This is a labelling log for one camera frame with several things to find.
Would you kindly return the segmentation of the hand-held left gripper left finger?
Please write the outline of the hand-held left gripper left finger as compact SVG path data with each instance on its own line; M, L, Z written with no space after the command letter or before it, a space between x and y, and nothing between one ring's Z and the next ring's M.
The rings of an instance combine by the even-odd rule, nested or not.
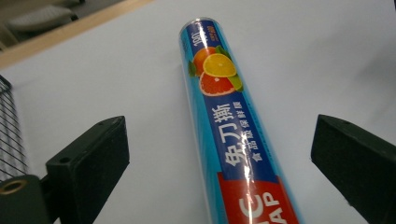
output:
M46 162L62 224L92 224L130 163L126 120L102 120Z

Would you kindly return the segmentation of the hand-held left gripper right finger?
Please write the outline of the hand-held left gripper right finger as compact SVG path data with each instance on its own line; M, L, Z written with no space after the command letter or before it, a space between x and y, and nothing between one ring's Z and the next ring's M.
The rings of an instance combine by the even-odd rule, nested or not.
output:
M396 224L396 146L320 115L311 160L369 224Z

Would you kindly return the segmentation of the blue cling film roll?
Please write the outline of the blue cling film roll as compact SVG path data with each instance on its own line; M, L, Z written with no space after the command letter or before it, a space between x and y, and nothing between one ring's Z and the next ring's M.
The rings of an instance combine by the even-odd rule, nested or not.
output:
M179 44L212 224L303 224L219 24L194 19Z

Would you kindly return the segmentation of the grey chair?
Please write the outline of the grey chair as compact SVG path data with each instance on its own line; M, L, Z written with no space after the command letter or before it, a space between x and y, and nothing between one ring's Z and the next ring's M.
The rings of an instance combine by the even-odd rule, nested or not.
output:
M78 19L71 7L83 5L86 0L46 0L42 6L34 6L23 12L12 13L4 25L18 32L42 31L65 22Z

